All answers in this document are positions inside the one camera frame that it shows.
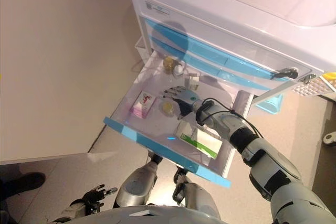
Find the open drawer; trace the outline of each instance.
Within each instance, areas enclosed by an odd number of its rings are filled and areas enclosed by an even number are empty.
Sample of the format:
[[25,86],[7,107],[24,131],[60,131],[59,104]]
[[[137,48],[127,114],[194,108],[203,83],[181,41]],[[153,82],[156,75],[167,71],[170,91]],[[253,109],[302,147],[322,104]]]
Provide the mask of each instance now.
[[[161,112],[160,105],[164,100],[163,91],[175,86],[185,86],[188,74],[195,73],[200,77],[196,92],[201,99],[217,98],[243,116],[247,115],[253,96],[246,91],[230,87],[188,65],[185,66],[184,74],[180,77],[176,78],[172,74],[166,74],[163,68],[163,59],[162,54],[154,51],[112,117],[105,118],[104,123],[190,172],[221,186],[229,187],[230,182],[226,176],[235,150],[228,141],[221,139],[222,145],[219,152],[216,158],[212,158],[179,139],[174,134],[180,123],[177,119],[179,108],[175,104],[176,115],[171,117]],[[139,118],[131,112],[141,91],[146,91],[156,97],[145,119]],[[193,113],[186,116],[185,119],[196,125]]]

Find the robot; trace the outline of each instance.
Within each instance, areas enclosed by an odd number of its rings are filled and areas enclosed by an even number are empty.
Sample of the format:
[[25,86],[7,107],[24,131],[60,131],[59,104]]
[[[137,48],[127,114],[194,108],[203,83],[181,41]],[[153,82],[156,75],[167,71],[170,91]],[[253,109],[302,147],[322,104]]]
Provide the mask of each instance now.
[[[164,96],[178,103],[181,117],[194,113],[199,125],[216,130],[238,150],[243,162],[251,167],[252,184],[271,203],[273,224],[336,224],[336,218],[322,200],[302,184],[296,167],[241,115],[216,99],[201,100],[195,92],[181,86],[165,90]],[[117,191],[116,188],[98,191],[104,186],[100,185],[71,203],[63,217],[52,223],[225,223],[220,220],[211,195],[193,183],[183,168],[178,168],[174,176],[173,199],[178,204],[185,199],[185,207],[146,205],[161,160],[151,154],[151,161],[125,180],[113,209],[99,212],[100,200]]]

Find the pink box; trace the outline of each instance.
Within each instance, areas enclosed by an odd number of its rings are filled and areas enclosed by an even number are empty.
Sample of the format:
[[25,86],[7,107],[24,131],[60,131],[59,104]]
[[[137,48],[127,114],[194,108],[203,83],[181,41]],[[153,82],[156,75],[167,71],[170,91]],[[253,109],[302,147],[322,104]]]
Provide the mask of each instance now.
[[133,103],[131,112],[139,118],[146,118],[149,109],[152,107],[156,97],[152,94],[141,91],[136,101]]

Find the white appliance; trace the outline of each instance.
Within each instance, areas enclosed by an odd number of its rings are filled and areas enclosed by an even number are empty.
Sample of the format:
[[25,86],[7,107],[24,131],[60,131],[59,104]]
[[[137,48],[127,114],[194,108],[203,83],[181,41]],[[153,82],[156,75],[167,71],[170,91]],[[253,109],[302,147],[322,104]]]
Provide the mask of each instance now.
[[132,1],[146,65],[105,123],[222,186],[229,185],[224,178],[234,153],[230,145],[223,144],[216,159],[207,159],[174,140],[176,118],[158,110],[145,120],[129,113],[141,90],[160,96],[163,89],[183,85],[163,73],[162,56],[174,56],[201,76],[202,98],[218,98],[245,116],[251,102],[336,69],[336,0]]

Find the drawer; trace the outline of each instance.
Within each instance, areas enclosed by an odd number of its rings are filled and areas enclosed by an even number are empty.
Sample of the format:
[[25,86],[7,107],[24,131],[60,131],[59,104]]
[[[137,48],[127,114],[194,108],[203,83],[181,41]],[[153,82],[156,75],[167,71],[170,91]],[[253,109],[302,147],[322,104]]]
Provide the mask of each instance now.
[[[186,64],[185,75],[175,78],[166,74],[163,69],[164,56],[156,51],[147,61],[133,86],[127,92],[110,118],[104,123],[120,132],[122,135],[152,150],[153,152],[175,162],[207,180],[223,187],[229,187],[226,179],[235,152],[228,141],[221,139],[222,145],[216,158],[211,158],[191,144],[180,140],[174,133],[178,127],[177,114],[179,109],[175,104],[176,115],[168,117],[160,110],[163,101],[163,91],[175,86],[184,86],[187,73],[195,73],[200,77],[197,94],[201,99],[214,97],[220,99],[226,106],[235,109],[246,116],[252,95],[248,92],[218,82],[206,72]],[[146,91],[156,97],[145,119],[138,118],[131,108],[141,93]],[[185,120],[196,125],[193,113]]]
[[148,38],[154,50],[175,56],[223,82],[229,82],[229,85],[238,89],[262,95],[290,80],[272,78],[274,71],[256,63],[229,54],[149,19],[145,22]]

